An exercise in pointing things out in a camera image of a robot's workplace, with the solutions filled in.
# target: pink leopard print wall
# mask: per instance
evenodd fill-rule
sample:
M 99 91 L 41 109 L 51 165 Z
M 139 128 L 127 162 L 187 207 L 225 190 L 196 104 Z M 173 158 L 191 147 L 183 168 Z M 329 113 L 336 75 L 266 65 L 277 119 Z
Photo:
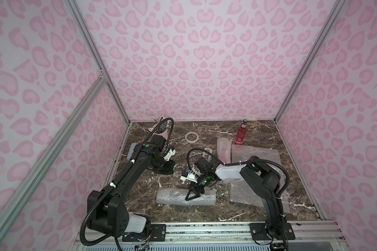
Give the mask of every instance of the pink leopard print wall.
M 353 0 L 279 122 L 352 251 L 377 251 L 377 0 Z
M 275 117 L 334 0 L 78 0 L 131 120 Z
M 87 198 L 100 190 L 125 124 L 103 87 L 3 240 L 0 251 L 71 250 Z
M 0 0 L 0 211 L 98 73 L 62 0 Z

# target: masking tape roll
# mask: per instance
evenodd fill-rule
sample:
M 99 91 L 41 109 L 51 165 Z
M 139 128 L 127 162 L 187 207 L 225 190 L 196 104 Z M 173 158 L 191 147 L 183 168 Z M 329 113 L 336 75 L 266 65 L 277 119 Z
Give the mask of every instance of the masking tape roll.
M 195 140 L 193 140 L 193 141 L 188 140 L 187 139 L 187 135 L 190 135 L 190 134 L 194 134 L 195 136 L 197 136 L 197 138 Z M 195 142 L 197 142 L 197 140 L 198 140 L 198 134 L 197 133 L 195 133 L 195 132 L 189 132 L 189 133 L 186 134 L 186 141 L 187 142 L 189 142 L 189 143 L 195 143 Z

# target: red bottle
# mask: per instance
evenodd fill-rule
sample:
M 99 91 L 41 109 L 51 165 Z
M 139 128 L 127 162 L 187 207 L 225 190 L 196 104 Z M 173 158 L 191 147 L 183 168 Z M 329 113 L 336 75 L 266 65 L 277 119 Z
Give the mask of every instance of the red bottle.
M 236 134 L 235 144 L 241 145 L 243 143 L 244 136 L 246 135 L 246 127 L 247 127 L 247 119 L 243 119 L 243 123 L 241 124 L 238 133 Z

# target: marble tabletop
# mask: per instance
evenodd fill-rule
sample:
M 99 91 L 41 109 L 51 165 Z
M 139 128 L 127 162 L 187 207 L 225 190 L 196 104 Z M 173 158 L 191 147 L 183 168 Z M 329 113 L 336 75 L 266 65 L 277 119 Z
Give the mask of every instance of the marble tabletop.
M 131 143 L 143 140 L 149 133 L 148 128 L 154 123 L 133 123 L 129 132 L 123 155 L 118 167 L 119 172 L 127 163 L 127 153 Z M 126 207 L 131 213 L 148 214 L 152 222 L 200 222 L 200 221 L 254 221 L 265 220 L 264 208 L 230 202 L 230 184 L 216 184 L 215 206 L 175 206 L 157 204 L 156 195 L 160 187 L 188 188 L 188 183 L 182 184 L 180 175 L 187 168 L 186 154 L 194 147 L 209 147 L 216 151 L 217 139 L 225 137 L 231 139 L 236 136 L 240 121 L 203 121 L 203 122 L 175 122 L 171 141 L 176 149 L 172 158 L 176 161 L 173 175 L 161 175 L 145 170 L 129 194 Z M 199 139 L 195 143 L 188 143 L 185 135 L 196 132 Z M 288 170 L 291 178 L 287 188 L 290 212 L 286 212 L 288 220 L 318 220 L 318 215 L 307 196 L 306 190 L 299 178 L 292 160 L 270 120 L 249 121 L 243 145 L 277 149 L 282 165 Z

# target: wire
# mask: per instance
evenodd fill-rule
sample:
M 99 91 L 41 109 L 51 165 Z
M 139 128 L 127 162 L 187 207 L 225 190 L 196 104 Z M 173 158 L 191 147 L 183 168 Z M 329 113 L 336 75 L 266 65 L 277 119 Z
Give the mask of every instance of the wire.
M 216 185 L 216 183 L 218 183 L 218 181 L 216 180 L 215 182 L 214 182 L 214 184 L 212 184 L 212 185 L 207 185 L 207 187 L 208 188 L 210 188 L 210 187 L 213 187 L 213 186 L 215 186 Z
M 270 243 L 267 243 L 267 244 L 259 244 L 256 240 L 255 240 L 254 242 L 255 242 L 257 245 L 265 246 L 265 245 L 269 245 L 269 244 L 271 244 L 273 241 L 274 241 L 274 237 L 272 237 L 271 242 L 270 242 Z
M 147 241 L 144 244 L 141 244 L 140 246 L 144 246 L 144 245 L 150 243 L 150 240 L 151 240 L 151 237 L 152 237 L 153 234 L 154 234 L 154 232 L 151 231 L 150 236 L 148 237 Z
M 287 236 L 285 234 L 285 218 L 283 216 L 281 216 L 281 222 L 282 222 L 281 232 L 282 232 L 283 247 L 285 248 L 285 251 L 289 251 L 289 242 L 288 242 Z
M 202 148 L 197 148 L 197 147 L 195 147 L 195 148 L 191 148 L 191 149 L 187 152 L 187 156 L 186 156 L 186 158 L 187 158 L 187 165 L 188 165 L 190 171 L 191 171 L 190 153 L 191 153 L 192 151 L 196 151 L 196 150 L 198 150 L 198 151 L 203 151 L 204 153 L 209 154 L 212 158 L 214 158 L 216 161 L 218 161 L 220 164 L 223 165 L 223 162 L 222 162 L 219 158 L 217 158 L 214 154 L 212 154 L 212 153 L 210 153 L 210 152 L 208 152 L 207 150 L 204 150 L 204 149 L 202 149 Z
M 148 140 L 149 138 L 155 133 L 156 129 L 158 129 L 163 123 L 165 123 L 166 121 L 171 121 L 171 126 L 170 126 L 170 132 L 169 132 L 169 135 L 168 135 L 168 140 L 167 140 L 167 144 L 166 146 L 168 146 L 168 143 L 169 143 L 169 138 L 170 138 L 170 135 L 172 134 L 172 130 L 173 130 L 173 126 L 174 126 L 174 121 L 173 121 L 173 118 L 165 118 L 164 120 L 162 120 L 159 124 L 156 125 L 156 127 L 152 130 L 152 132 L 142 141 L 142 144 L 141 146 L 143 146 Z M 131 167 L 134 165 L 134 162 L 135 160 L 137 159 L 138 157 L 138 154 L 139 154 L 139 151 L 135 151 L 133 152 L 133 155 L 131 156 L 131 159 L 128 163 L 128 165 L 123 168 L 121 170 L 121 173 L 119 173 L 116 178 L 112 181 L 116 186 L 120 183 L 120 181 L 126 176 L 126 174 L 128 173 L 128 171 L 130 171 Z M 94 240 L 94 241 L 88 241 L 86 238 L 85 238 L 85 229 L 87 227 L 87 224 L 88 224 L 88 221 L 91 217 L 91 215 L 93 214 L 93 212 L 99 207 L 99 205 L 105 200 L 105 198 L 114 190 L 115 188 L 110 186 L 105 192 L 102 193 L 102 195 L 96 200 L 96 202 L 91 206 L 91 208 L 89 209 L 89 211 L 87 212 L 87 215 L 85 216 L 85 219 L 82 221 L 82 224 L 81 224 L 81 228 L 80 228 L 80 241 L 81 241 L 81 244 L 83 244 L 84 246 L 93 246 L 95 244 L 98 244 L 100 243 L 101 241 L 107 239 L 110 237 L 110 235 L 108 234 L 105 234 L 104 236 Z
M 120 247 L 119 240 L 118 240 L 116 237 L 115 237 L 115 242 L 116 242 L 117 249 L 118 249 L 119 251 L 123 251 L 123 249 L 121 249 L 121 247 Z

